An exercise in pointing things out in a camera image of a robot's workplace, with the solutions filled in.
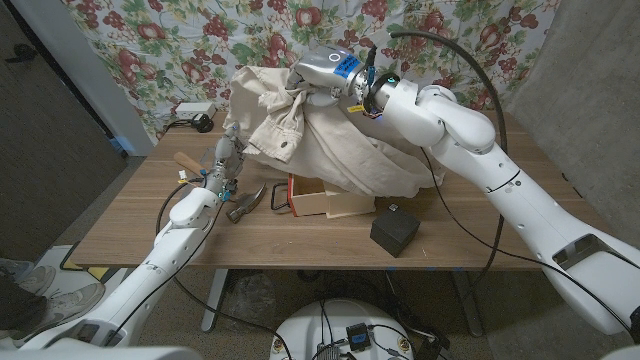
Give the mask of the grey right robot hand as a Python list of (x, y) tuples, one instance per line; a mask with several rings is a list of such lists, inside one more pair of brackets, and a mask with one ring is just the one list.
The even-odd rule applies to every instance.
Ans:
[(360, 61), (344, 47), (318, 46), (291, 66), (285, 88), (310, 87), (306, 102), (318, 107), (334, 106), (342, 96), (355, 96), (363, 101), (374, 94), (376, 53), (377, 47), (373, 46), (366, 60)]

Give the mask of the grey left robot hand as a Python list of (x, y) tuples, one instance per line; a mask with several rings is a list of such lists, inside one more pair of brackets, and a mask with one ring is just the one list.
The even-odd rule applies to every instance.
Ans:
[(226, 202), (237, 191), (237, 176), (242, 170), (245, 145), (239, 138), (240, 125), (233, 122), (218, 140), (212, 168), (204, 176), (204, 188)]

